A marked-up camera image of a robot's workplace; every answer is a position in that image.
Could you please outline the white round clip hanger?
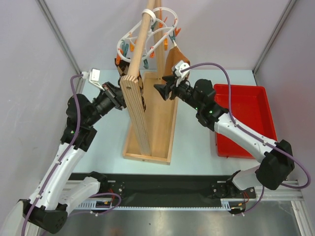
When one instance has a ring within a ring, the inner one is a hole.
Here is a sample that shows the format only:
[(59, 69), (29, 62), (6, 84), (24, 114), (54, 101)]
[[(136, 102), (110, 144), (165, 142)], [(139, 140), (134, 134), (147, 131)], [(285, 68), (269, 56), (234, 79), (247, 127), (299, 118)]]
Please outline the white round clip hanger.
[[(174, 17), (174, 23), (168, 25), (166, 23), (167, 19), (159, 19), (156, 16), (156, 13), (167, 12)], [(142, 54), (142, 61), (144, 63), (144, 68), (148, 69), (148, 58), (153, 58), (155, 56), (155, 49), (160, 44), (163, 44), (165, 50), (168, 50), (168, 40), (170, 40), (169, 35), (173, 32), (178, 25), (178, 15), (176, 12), (167, 7), (156, 7), (152, 10), (144, 9), (142, 14), (150, 15), (150, 27), (147, 31), (146, 40), (144, 43), (144, 51)], [(133, 52), (135, 49), (135, 44), (137, 41), (137, 36), (133, 36), (132, 34), (141, 26), (141, 21), (139, 21), (132, 29), (128, 31), (117, 43), (117, 56), (119, 56), (122, 60), (131, 62), (131, 59), (127, 57), (128, 52)], [(156, 34), (162, 33), (161, 39), (159, 39), (153, 46), (148, 48), (148, 42), (151, 38), (153, 38)]]

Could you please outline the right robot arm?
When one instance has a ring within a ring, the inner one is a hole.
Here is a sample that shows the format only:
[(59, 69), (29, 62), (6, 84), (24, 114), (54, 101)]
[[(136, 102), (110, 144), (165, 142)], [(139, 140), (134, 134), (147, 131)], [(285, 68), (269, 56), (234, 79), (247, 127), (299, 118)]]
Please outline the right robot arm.
[(165, 84), (155, 84), (163, 100), (179, 98), (196, 110), (198, 122), (211, 131), (221, 134), (250, 153), (259, 165), (235, 172), (227, 180), (227, 192), (239, 197), (250, 187), (264, 186), (276, 190), (294, 169), (289, 142), (277, 142), (264, 137), (240, 121), (229, 110), (215, 101), (212, 82), (199, 79), (193, 87), (189, 82), (177, 82), (175, 76), (165, 76)]

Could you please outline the brown orange sock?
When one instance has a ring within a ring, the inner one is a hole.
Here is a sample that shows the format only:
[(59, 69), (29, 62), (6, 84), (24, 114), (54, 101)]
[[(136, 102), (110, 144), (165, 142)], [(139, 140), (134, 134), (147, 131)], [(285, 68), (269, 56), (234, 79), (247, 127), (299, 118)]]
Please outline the brown orange sock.
[(178, 62), (183, 61), (190, 65), (189, 59), (181, 52), (176, 42), (172, 43), (172, 47), (166, 57), (165, 70), (163, 76), (173, 75), (172, 67)]

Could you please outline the argyle sock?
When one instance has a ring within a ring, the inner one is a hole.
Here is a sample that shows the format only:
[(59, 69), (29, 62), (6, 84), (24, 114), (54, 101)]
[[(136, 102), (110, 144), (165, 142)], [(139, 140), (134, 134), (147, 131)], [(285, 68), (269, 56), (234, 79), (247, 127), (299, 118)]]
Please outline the argyle sock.
[[(115, 62), (115, 66), (116, 66), (117, 71), (118, 71), (119, 76), (120, 76), (118, 79), (118, 85), (121, 86), (120, 80), (123, 76), (125, 76), (127, 74), (130, 63), (122, 60), (119, 56), (115, 57), (114, 62)], [(144, 85), (143, 85), (143, 80), (142, 80), (142, 76), (141, 76), (140, 71), (138, 72), (137, 80), (138, 80), (138, 85), (139, 85), (139, 89), (140, 89), (142, 106), (143, 106), (143, 110), (145, 112), (146, 111), (146, 103), (145, 103), (145, 98), (144, 98)]]

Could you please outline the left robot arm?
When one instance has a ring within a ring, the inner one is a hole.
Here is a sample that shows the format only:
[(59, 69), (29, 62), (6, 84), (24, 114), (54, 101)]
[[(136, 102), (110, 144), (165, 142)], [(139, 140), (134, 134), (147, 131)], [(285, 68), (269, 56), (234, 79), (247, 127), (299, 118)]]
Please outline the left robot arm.
[(24, 222), (21, 235), (26, 235), (28, 223), (52, 234), (64, 226), (71, 212), (85, 199), (110, 194), (107, 176), (91, 172), (77, 187), (62, 195), (73, 169), (88, 151), (97, 131), (94, 129), (112, 109), (126, 107), (121, 88), (106, 82), (90, 101), (83, 94), (73, 94), (67, 102), (66, 128), (53, 163), (36, 191), (23, 200)]

